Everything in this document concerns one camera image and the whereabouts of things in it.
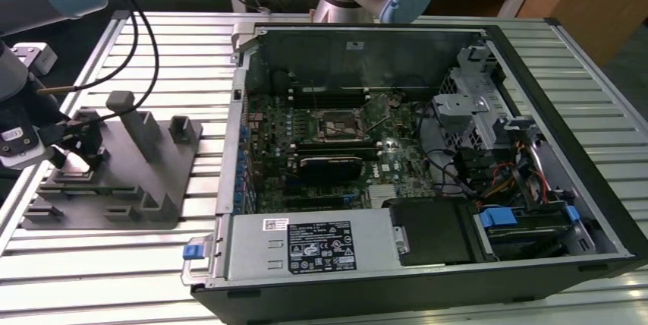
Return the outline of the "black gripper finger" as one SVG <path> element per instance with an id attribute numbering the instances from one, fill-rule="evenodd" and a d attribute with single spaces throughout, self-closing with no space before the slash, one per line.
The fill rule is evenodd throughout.
<path id="1" fill-rule="evenodd" d="M 84 146 L 84 160 L 91 171 L 95 171 L 107 159 L 107 148 L 103 145 L 103 141 L 98 144 L 87 144 Z"/>
<path id="2" fill-rule="evenodd" d="M 52 156 L 48 161 L 52 163 L 56 169 L 62 169 L 66 165 L 68 150 L 58 147 L 51 146 L 52 148 Z"/>

